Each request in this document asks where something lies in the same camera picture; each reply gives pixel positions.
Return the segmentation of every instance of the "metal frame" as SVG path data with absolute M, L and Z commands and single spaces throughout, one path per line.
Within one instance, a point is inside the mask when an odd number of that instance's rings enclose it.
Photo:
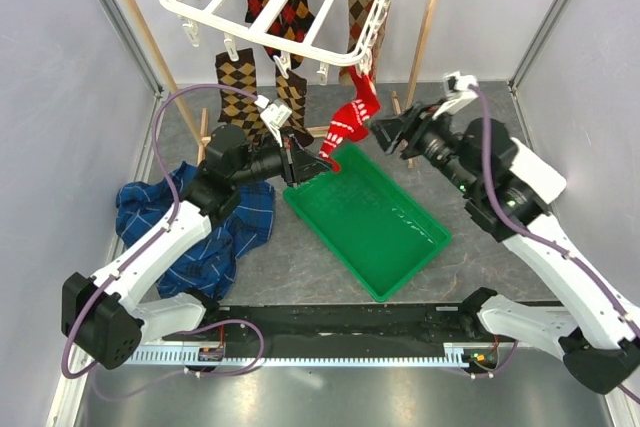
M 516 71 L 509 82 L 512 92 L 515 92 L 520 84 L 522 84 L 522 80 L 527 75 L 527 72 L 529 72 L 531 65 L 533 64 L 533 62 L 535 62 L 538 54 L 544 47 L 544 44 L 549 38 L 551 31 L 558 23 L 560 16 L 567 7 L 568 2 L 569 0 L 553 0 L 553 2 L 551 3 L 551 7 L 549 7 L 549 10 L 545 14 L 540 27 L 538 27 L 533 40 L 529 44 L 527 51 L 522 57 L 520 64 L 516 68 Z
M 138 43 L 134 32 L 131 30 L 127 19 L 118 6 L 117 0 L 98 0 L 102 5 L 107 17 L 113 24 L 113 27 L 116 30 L 116 33 L 122 40 L 122 43 L 125 45 L 127 51 L 133 57 L 133 60 L 138 64 L 140 68 L 140 73 L 144 78 L 145 83 L 149 86 L 149 88 L 159 95 L 162 92 L 162 83 L 156 77 L 156 74 L 149 64 L 147 57 L 145 56 L 144 50 Z

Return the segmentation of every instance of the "wire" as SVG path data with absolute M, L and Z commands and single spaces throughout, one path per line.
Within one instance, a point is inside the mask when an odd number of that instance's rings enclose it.
M 587 264 L 585 264 L 581 259 L 574 257 L 571 255 L 568 249 L 559 246 L 555 242 L 552 242 L 544 237 L 534 234 L 530 232 L 527 228 L 522 227 L 514 223 L 509 216 L 502 210 L 500 206 L 500 202 L 498 201 L 498 197 L 495 192 L 495 185 L 493 183 L 493 176 L 491 174 L 491 115 L 489 113 L 489 103 L 487 102 L 487 98 L 484 93 L 480 90 L 480 87 L 477 85 L 470 85 L 469 88 L 473 90 L 480 99 L 480 104 L 482 104 L 482 174 L 484 177 L 485 190 L 487 192 L 487 196 L 489 197 L 489 203 L 491 204 L 491 208 L 496 213 L 498 218 L 511 230 L 515 233 L 522 235 L 523 237 L 527 237 L 535 242 L 538 242 L 550 249 L 555 250 L 564 258 L 569 259 L 573 262 L 582 272 L 584 272 L 587 277 L 600 289 L 600 291 L 604 294 L 604 296 L 611 302 L 613 308 L 620 315 L 620 320 L 627 323 L 629 328 L 633 331 L 637 338 L 640 338 L 640 326 L 631 318 L 629 312 L 627 312 L 622 305 L 622 303 L 616 298 L 616 296 L 609 290 L 607 285 L 603 282 L 603 280 L 589 268 Z M 622 390 L 625 394 L 627 394 L 631 399 L 640 404 L 640 397 L 636 394 L 632 393 L 625 386 L 620 385 L 620 390 Z
M 493 347 L 491 347 L 489 354 L 493 354 L 495 351 L 497 351 L 499 345 L 500 345 L 500 338 L 496 334 L 493 334 Z
M 624 392 L 625 394 L 627 394 L 627 396 L 633 400 L 636 404 L 640 405 L 640 397 L 638 397 L 636 394 L 634 394 L 633 392 L 631 392 L 627 387 L 625 387 L 624 385 L 620 384 L 618 386 L 618 388 Z
M 167 100 L 158 109 L 158 112 L 156 112 L 153 118 L 153 124 L 152 124 L 153 135 L 151 136 L 151 145 L 153 147 L 153 153 L 156 157 L 156 161 L 158 162 L 158 165 L 160 166 L 160 170 L 162 171 L 162 175 L 167 181 L 167 184 L 169 185 L 169 190 L 171 190 L 171 197 L 173 199 L 173 208 L 171 210 L 171 214 L 169 215 L 169 220 L 168 220 L 169 225 L 173 223 L 175 218 L 178 216 L 178 212 L 180 211 L 180 194 L 178 193 L 178 188 L 176 187 L 176 184 L 173 182 L 173 179 L 169 174 L 167 165 L 162 159 L 162 155 L 160 155 L 160 149 L 158 148 L 160 119 L 164 111 L 178 97 L 186 94 L 187 92 L 193 92 L 195 90 L 202 90 L 202 89 L 230 90 L 237 94 L 241 94 L 246 97 L 249 97 L 250 99 L 253 99 L 253 100 L 258 99 L 256 95 L 241 89 L 237 89 L 235 87 L 230 87 L 230 86 L 220 85 L 220 84 L 196 84 L 196 85 L 192 85 L 174 92 L 167 98 Z M 145 242 L 128 259 L 122 262 L 120 267 L 118 267 L 118 273 L 121 274 L 122 272 L 124 272 L 134 260 L 136 260 L 143 252 L 145 252 L 165 232 L 166 230 L 164 229 L 160 229 L 158 232 L 156 232 L 155 235 L 153 235 L 147 242 Z M 93 293 L 93 295 L 89 297 L 89 300 L 84 304 L 84 306 L 80 310 L 80 313 L 78 314 L 78 317 L 76 317 L 75 322 L 71 326 L 71 330 L 69 331 L 69 335 L 67 335 L 67 341 L 65 342 L 64 349 L 62 351 L 62 362 L 61 362 L 62 375 L 64 375 L 67 379 L 71 379 L 71 380 L 78 379 L 83 375 L 85 375 L 86 373 L 88 373 L 97 364 L 97 362 L 94 360 L 82 370 L 78 372 L 71 372 L 71 370 L 69 369 L 69 357 L 71 356 L 71 349 L 73 347 L 73 344 L 75 343 L 76 336 L 78 335 L 78 331 L 80 330 L 80 326 L 82 325 L 82 322 L 84 322 L 84 319 L 87 317 L 87 315 L 89 314 L 89 311 L 92 309 L 92 307 L 94 306 L 94 304 L 96 303 L 100 295 L 113 283 L 114 280 L 116 280 L 116 278 L 117 277 L 114 275 L 110 275 L 109 277 L 107 277 L 107 279 L 102 283 L 102 285 L 100 285 L 96 289 L 96 291 Z
M 260 329 L 255 324 L 253 324 L 252 322 L 249 322 L 248 320 L 242 320 L 242 319 L 228 319 L 228 320 L 222 320 L 220 322 L 216 322 L 214 324 L 207 325 L 206 327 L 201 327 L 201 328 L 196 329 L 196 330 L 181 331 L 181 332 L 176 332 L 176 333 L 177 334 L 182 334 L 182 335 L 195 335 L 195 334 L 199 334 L 201 332 L 206 332 L 207 330 L 215 329 L 215 328 L 218 328 L 218 327 L 220 327 L 220 329 L 222 330 L 225 325 L 232 325 L 232 324 L 246 325 L 247 327 L 249 327 L 250 329 L 252 329 L 256 333 L 256 335 L 258 336 L 258 340 L 260 342 L 260 349 L 258 350 L 258 354 L 256 355 L 255 359 L 253 361 L 251 361 L 251 363 L 248 364 L 245 367 L 242 367 L 242 368 L 237 369 L 237 370 L 232 370 L 231 372 L 192 372 L 192 371 L 190 371 L 188 369 L 174 370 L 174 371 L 168 372 L 168 373 L 158 377 L 157 379 L 152 380 L 151 382 L 149 382 L 148 384 L 143 385 L 142 387 L 138 387 L 137 389 L 135 389 L 132 392 L 129 392 L 128 394 L 119 395 L 117 397 L 110 397 L 110 396 L 107 396 L 107 395 L 103 394 L 102 392 L 100 392 L 98 390 L 96 376 L 94 376 L 92 378 L 92 380 L 91 380 L 91 388 L 95 392 L 96 396 L 98 396 L 101 400 L 103 400 L 105 402 L 122 402 L 124 400 L 128 400 L 131 397 L 134 397 L 134 396 L 136 396 L 138 394 L 141 394 L 142 392 L 145 392 L 145 391 L 149 390 L 151 387 L 153 387 L 154 385 L 159 384 L 160 382 L 164 382 L 165 380 L 171 379 L 171 378 L 176 377 L 178 375 L 193 374 L 198 378 L 202 378 L 202 377 L 234 377 L 234 376 L 237 376 L 237 375 L 248 374 L 249 372 L 251 372 L 254 369 L 254 367 L 257 366 L 258 362 L 260 362 L 262 360 L 262 355 L 264 354 L 264 335 L 262 334 Z
M 260 360 L 262 360 L 262 356 L 264 354 L 264 336 L 262 335 L 262 332 L 260 331 L 260 329 L 255 324 L 253 324 L 252 322 L 249 322 L 248 320 L 238 320 L 238 319 L 221 320 L 220 322 L 207 325 L 206 327 L 200 327 L 199 329 L 195 329 L 195 330 L 176 332 L 176 334 L 195 335 L 195 334 L 200 334 L 202 332 L 206 332 L 207 330 L 216 329 L 218 327 L 222 327 L 224 325 L 229 325 L 229 324 L 246 325 L 256 333 L 256 335 L 258 336 L 258 340 L 260 341 L 260 348 L 258 350 L 258 354 L 256 355 L 255 359 L 251 361 L 250 364 L 238 370 L 233 370 L 231 372 L 199 372 L 198 373 L 199 377 L 233 377 L 236 375 L 247 374 L 251 372 L 253 368 L 258 365 L 258 362 L 260 362 Z
M 480 373 L 480 374 L 469 374 L 467 372 L 460 372 L 459 370 L 455 370 L 455 369 L 448 369 L 448 372 L 451 372 L 452 374 L 456 374 L 456 375 L 463 375 L 465 377 L 471 377 L 472 380 L 474 379 L 491 379 L 494 377 L 495 374 L 497 374 L 498 372 L 500 372 L 502 369 L 504 369 L 507 365 L 509 365 L 513 359 L 513 354 L 516 353 L 516 350 L 518 349 L 518 341 L 514 340 L 513 341 L 513 347 L 511 347 L 511 350 L 509 351 L 509 353 L 507 354 L 507 357 L 504 359 L 504 362 L 502 364 L 499 364 L 496 366 L 495 369 L 490 370 L 486 373 Z
M 477 359 L 472 359 L 472 362 L 474 364 L 476 364 L 478 367 L 480 367 L 482 370 L 486 370 L 487 372 L 495 372 L 495 370 L 498 368 L 498 366 L 500 365 L 500 350 L 496 347 L 495 350 L 496 353 L 496 366 L 492 369 L 490 367 L 487 367 L 485 365 L 482 365 L 480 362 L 478 362 Z

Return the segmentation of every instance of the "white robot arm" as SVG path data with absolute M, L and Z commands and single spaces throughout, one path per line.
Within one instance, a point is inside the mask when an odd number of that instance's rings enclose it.
M 288 107 L 278 104 L 262 108 L 270 114 L 264 120 L 274 138 L 258 148 L 249 144 L 237 126 L 214 130 L 177 215 L 165 215 L 93 276 L 75 273 L 67 279 L 62 289 L 62 332 L 69 338 L 68 345 L 74 342 L 104 367 L 114 369 L 141 343 L 192 330 L 208 311 L 215 313 L 217 303 L 196 289 L 170 299 L 141 300 L 184 252 L 233 212 L 240 203 L 239 186 L 276 176 L 296 186 L 331 170 L 330 163 L 298 145 L 293 131 L 279 130 L 290 113 L 285 109 Z
M 569 254 L 563 256 L 514 232 L 498 218 L 485 192 L 482 119 L 472 121 L 464 134 L 451 132 L 452 115 L 478 97 L 477 80 L 454 73 L 445 77 L 444 86 L 446 98 L 439 104 L 415 104 L 400 116 L 372 122 L 378 143 L 391 153 L 406 141 L 402 158 L 426 157 L 468 199 L 466 210 L 472 220 L 525 261 L 568 311 L 529 307 L 483 288 L 462 303 L 469 333 L 488 332 L 525 342 L 563 360 L 591 390 L 608 393 L 640 364 L 640 339 L 629 323 L 640 319 L 640 310 L 584 258 L 551 213 L 549 205 L 565 189 L 565 179 L 518 139 L 510 138 L 503 124 L 491 120 L 492 177 L 502 210 L 513 223 Z M 602 287 L 622 304 L 626 318 L 621 318 Z

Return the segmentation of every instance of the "red argyle sock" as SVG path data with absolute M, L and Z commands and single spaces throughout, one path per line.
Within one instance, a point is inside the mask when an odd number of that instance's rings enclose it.
M 364 123 L 380 110 L 380 102 L 369 76 L 359 76 L 355 66 L 349 67 L 349 74 L 356 86 L 356 97 L 334 114 L 319 154 L 333 163 L 335 172 L 340 170 L 340 166 L 330 158 L 331 153 L 344 139 L 359 142 L 369 135 Z

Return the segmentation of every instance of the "metal table surface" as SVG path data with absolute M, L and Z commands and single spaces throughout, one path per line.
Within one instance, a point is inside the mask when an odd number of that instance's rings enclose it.
M 76 426 L 613 426 L 604 398 L 559 361 L 528 349 L 515 355 L 493 380 L 429 368 L 271 367 L 243 377 L 178 376 L 116 403 L 88 388 Z M 101 370 L 96 385 L 122 395 L 168 369 Z
M 512 135 L 522 138 L 507 84 L 490 82 L 482 87 L 492 115 L 505 122 Z M 260 90 L 275 98 L 274 88 Z M 383 116 L 391 113 L 391 91 L 403 94 L 406 87 L 379 84 L 377 90 L 384 109 L 378 115 Z M 440 84 L 420 84 L 415 98 L 435 101 L 441 95 Z M 352 98 L 353 88 L 310 86 L 307 125 L 327 125 L 336 109 Z M 210 109 L 213 128 L 219 114 L 219 94 L 200 91 L 189 94 L 187 99 L 198 116 L 203 107 Z M 464 130 L 470 120 L 480 115 L 480 106 L 473 104 L 456 116 L 454 125 Z M 318 139 L 312 148 L 319 149 L 320 144 Z M 418 159 L 416 168 L 409 170 L 397 156 L 385 156 L 372 138 L 359 146 L 453 234 L 451 244 L 389 302 L 461 301 L 481 286 L 496 289 L 513 300 L 553 298 L 531 269 L 469 219 L 460 193 L 426 160 Z M 177 109 L 170 109 L 165 115 L 160 149 L 171 168 L 182 160 L 195 163 L 197 149 Z M 160 178 L 159 169 L 154 166 L 151 181 Z M 284 183 L 279 179 L 272 183 L 278 191 L 272 237 L 266 245 L 238 261 L 236 285 L 224 302 L 231 305 L 371 302 L 364 287 L 283 200 Z

